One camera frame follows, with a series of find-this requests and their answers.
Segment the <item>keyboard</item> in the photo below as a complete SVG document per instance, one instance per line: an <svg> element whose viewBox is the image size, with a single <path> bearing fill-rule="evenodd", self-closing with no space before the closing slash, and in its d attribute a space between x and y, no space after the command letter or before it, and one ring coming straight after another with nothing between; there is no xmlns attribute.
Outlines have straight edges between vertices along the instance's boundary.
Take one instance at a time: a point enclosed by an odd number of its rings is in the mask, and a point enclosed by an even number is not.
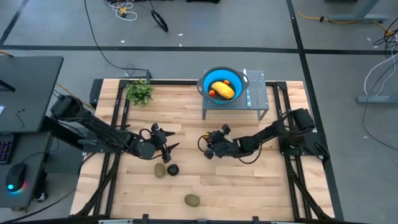
<svg viewBox="0 0 398 224"><path fill-rule="evenodd" d="M13 134L0 134L0 165L11 162L12 153L15 148Z"/></svg>

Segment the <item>small orange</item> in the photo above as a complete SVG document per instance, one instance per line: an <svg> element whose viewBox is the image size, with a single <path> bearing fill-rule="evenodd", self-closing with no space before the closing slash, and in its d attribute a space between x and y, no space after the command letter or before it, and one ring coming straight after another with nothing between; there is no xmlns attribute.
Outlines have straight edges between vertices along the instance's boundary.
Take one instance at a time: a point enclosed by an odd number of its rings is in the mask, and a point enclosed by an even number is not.
<svg viewBox="0 0 398 224"><path fill-rule="evenodd" d="M216 96L216 92L214 90L210 90L209 95L214 98Z"/></svg>

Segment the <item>black desk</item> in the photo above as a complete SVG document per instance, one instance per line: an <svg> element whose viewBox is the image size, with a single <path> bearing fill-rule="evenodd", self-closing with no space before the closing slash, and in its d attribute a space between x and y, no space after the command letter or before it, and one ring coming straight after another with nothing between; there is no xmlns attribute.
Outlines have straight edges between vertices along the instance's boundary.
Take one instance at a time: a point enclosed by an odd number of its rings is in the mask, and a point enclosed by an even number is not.
<svg viewBox="0 0 398 224"><path fill-rule="evenodd" d="M38 154L28 158L24 164L27 166L24 186L17 192L8 191L5 179L8 170L15 164L22 162L27 156L36 152L49 152L52 137L50 132L21 134L17 139L12 161L8 165L0 166L0 208L19 207L26 208L35 190L35 186L44 168L47 153Z"/></svg>
<svg viewBox="0 0 398 224"><path fill-rule="evenodd" d="M6 176L12 165L36 152L48 152L52 137L82 149L81 137L45 115L57 82L63 57L1 57L0 80L16 89L0 91L0 133L19 136L11 164L0 165L0 207L25 208L37 191L44 191L47 153L35 155L27 165L27 185L19 194L10 194Z"/></svg>

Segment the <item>computer mouse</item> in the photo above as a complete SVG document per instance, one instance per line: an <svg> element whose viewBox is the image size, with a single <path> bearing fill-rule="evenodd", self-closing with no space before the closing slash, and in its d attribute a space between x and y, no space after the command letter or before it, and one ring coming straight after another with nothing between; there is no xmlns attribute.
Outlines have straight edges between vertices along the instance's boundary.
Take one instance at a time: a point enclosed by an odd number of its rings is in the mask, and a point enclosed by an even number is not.
<svg viewBox="0 0 398 224"><path fill-rule="evenodd" d="M21 189L25 181L26 165L16 164L13 165L6 177L7 189L10 192L16 192Z"/></svg>

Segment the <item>wooden board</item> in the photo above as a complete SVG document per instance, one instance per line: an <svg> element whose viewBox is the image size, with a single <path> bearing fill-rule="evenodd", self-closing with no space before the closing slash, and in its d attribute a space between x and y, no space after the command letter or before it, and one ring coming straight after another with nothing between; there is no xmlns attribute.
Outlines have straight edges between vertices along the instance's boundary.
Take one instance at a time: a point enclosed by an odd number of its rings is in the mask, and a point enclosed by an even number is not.
<svg viewBox="0 0 398 224"><path fill-rule="evenodd" d="M110 123L119 80L105 79L99 96L96 116ZM308 108L302 82L287 82L292 109ZM201 119L202 98L195 86L154 85L153 101L145 108L130 106L127 123L129 130L138 133L156 122L166 131L177 134L168 138L168 144L179 142L172 151L178 176L154 177L154 167L161 158L144 161L123 154L118 171L112 218L141 218L149 214L154 219L207 219L207 220L293 220L287 174L276 139L266 142L257 162L245 165L237 159L214 157L207 159L197 148L198 138L207 131L228 124L232 138L252 135L270 125L277 114L272 89L267 89L270 110L262 121L256 111L208 110ZM120 123L122 109L118 116ZM83 166L77 185L71 213L79 211L98 185L102 154L93 156ZM251 161L257 153L243 158ZM317 203L333 215L330 195L321 161L312 156L302 157L307 188ZM201 204L192 208L184 204L186 194L200 196ZM304 217L303 203L297 190L300 214ZM101 211L106 200L103 200Z"/></svg>

